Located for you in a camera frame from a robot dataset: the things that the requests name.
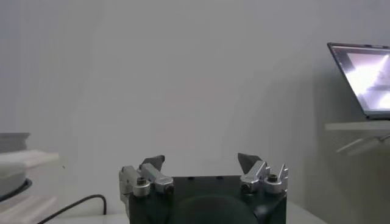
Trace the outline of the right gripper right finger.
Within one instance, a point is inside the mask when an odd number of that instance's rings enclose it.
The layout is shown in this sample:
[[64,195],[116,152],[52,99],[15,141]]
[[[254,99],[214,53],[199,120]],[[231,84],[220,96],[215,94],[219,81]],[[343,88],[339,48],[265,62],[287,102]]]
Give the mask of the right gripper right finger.
[[240,176],[240,188],[244,194],[264,190],[268,194],[286,194],[288,191],[288,168],[281,166],[278,174],[271,173],[271,167],[257,155],[238,153],[238,162],[244,172]]

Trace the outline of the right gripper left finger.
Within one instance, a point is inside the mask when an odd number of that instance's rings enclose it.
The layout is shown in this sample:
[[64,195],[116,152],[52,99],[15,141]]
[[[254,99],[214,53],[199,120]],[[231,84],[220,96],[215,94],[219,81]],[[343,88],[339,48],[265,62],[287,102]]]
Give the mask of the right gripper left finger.
[[159,194],[172,194],[174,191],[173,177],[162,174],[161,168],[165,161],[164,155],[144,159],[136,169],[124,166],[119,171],[119,192],[121,198],[130,195],[147,197],[152,188]]

